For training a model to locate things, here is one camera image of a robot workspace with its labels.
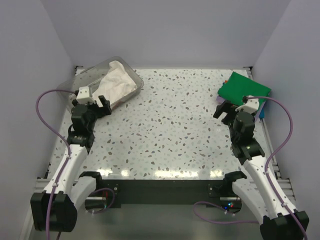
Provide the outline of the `white t shirt red print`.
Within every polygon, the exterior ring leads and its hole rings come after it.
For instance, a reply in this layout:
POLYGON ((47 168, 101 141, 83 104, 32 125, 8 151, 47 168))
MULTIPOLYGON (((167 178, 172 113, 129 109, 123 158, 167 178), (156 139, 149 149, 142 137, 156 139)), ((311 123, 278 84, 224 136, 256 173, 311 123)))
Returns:
POLYGON ((99 96, 104 96, 112 105, 137 89, 136 83, 119 61, 110 62, 109 67, 109 71, 100 81, 97 90, 92 94, 93 99, 100 107, 102 103, 99 100, 99 96))

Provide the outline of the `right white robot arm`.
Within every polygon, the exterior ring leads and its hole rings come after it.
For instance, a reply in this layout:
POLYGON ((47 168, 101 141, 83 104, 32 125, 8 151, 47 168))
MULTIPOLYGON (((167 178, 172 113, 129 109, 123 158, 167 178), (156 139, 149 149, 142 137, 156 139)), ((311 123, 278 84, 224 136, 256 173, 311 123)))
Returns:
POLYGON ((220 191, 247 205, 264 240, 304 240, 309 217, 286 196, 254 138, 258 107, 255 101, 236 106, 227 100, 216 107, 213 116, 226 113, 221 122, 228 126, 232 153, 245 169, 225 174, 220 191))

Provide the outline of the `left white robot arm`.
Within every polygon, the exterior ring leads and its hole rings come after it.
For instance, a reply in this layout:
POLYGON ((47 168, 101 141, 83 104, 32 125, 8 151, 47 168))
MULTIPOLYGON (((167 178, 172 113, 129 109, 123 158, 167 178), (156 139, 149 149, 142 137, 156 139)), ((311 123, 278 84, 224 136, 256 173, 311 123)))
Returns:
POLYGON ((78 209, 86 198, 99 196, 104 190, 99 172, 77 175, 93 146, 97 119, 111 115, 110 101, 103 95, 97 101, 72 101, 71 125, 67 137, 61 136, 66 148, 53 177, 30 199, 34 228, 37 231, 71 232, 77 222, 78 209))

